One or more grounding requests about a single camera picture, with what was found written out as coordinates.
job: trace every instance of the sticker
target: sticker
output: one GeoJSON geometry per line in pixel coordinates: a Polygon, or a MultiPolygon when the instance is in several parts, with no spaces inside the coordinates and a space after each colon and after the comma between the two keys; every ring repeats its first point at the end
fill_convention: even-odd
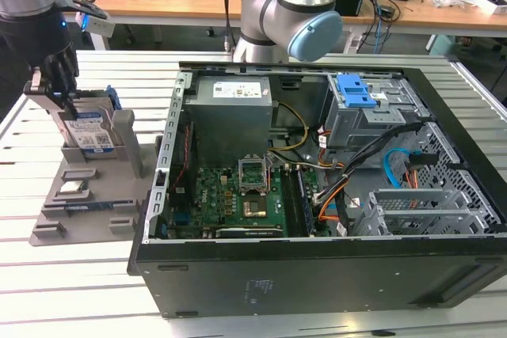
{"type": "Polygon", "coordinates": [[[384,99],[385,101],[387,101],[387,96],[384,93],[370,93],[370,97],[372,97],[373,99],[384,99]]]}
{"type": "Polygon", "coordinates": [[[66,206],[65,210],[89,210],[87,206],[66,206]]]}
{"type": "Polygon", "coordinates": [[[99,112],[80,112],[76,120],[65,120],[65,124],[79,148],[99,154],[111,152],[114,148],[111,136],[101,126],[103,121],[99,112]]]}
{"type": "Polygon", "coordinates": [[[336,225],[336,231],[338,232],[338,235],[341,237],[347,236],[347,229],[341,224],[341,222],[338,222],[336,225]]]}
{"type": "Polygon", "coordinates": [[[327,148],[327,138],[326,136],[319,136],[318,137],[318,146],[325,149],[327,148]]]}
{"type": "Polygon", "coordinates": [[[217,82],[214,98],[262,98],[260,82],[217,82]]]}
{"type": "Polygon", "coordinates": [[[349,207],[360,207],[360,205],[361,205],[361,202],[360,202],[359,198],[352,198],[350,200],[349,207]]]}

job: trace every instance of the aluminum profile table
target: aluminum profile table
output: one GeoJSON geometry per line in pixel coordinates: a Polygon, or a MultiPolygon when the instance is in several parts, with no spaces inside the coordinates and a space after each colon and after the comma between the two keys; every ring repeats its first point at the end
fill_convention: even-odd
{"type": "MultiPolygon", "coordinates": [[[[163,131],[178,61],[227,61],[220,53],[80,51],[81,89],[116,88],[140,142],[163,131]]],[[[459,63],[436,56],[330,55],[322,63],[421,69],[507,179],[507,111],[459,63]]],[[[62,159],[46,112],[21,97],[0,127],[0,336],[503,337],[507,277],[450,310],[326,313],[166,321],[141,277],[126,273],[131,242],[32,247],[40,207],[62,159]]],[[[322,291],[337,292],[339,278],[322,291]]]]}

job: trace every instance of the power supply label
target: power supply label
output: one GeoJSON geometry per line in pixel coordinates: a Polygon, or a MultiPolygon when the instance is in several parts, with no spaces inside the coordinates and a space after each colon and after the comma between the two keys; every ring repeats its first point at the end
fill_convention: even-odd
{"type": "Polygon", "coordinates": [[[214,98],[262,98],[260,82],[217,82],[214,98]]]}

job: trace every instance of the white box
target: white box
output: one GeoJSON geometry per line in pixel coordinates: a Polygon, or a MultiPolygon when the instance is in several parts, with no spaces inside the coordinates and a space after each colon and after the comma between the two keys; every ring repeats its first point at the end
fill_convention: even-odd
{"type": "Polygon", "coordinates": [[[507,0],[483,0],[478,4],[483,13],[501,15],[507,13],[507,0]]]}

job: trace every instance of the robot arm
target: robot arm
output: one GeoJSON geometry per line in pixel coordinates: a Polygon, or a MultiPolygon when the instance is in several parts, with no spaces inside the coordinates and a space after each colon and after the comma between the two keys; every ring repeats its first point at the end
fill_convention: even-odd
{"type": "Polygon", "coordinates": [[[336,0],[242,0],[241,39],[235,62],[315,61],[341,35],[336,0]]]}
{"type": "Polygon", "coordinates": [[[79,0],[0,0],[0,34],[33,72],[24,89],[41,107],[69,109],[76,90],[78,61],[63,12],[107,18],[92,3],[79,0]]]}

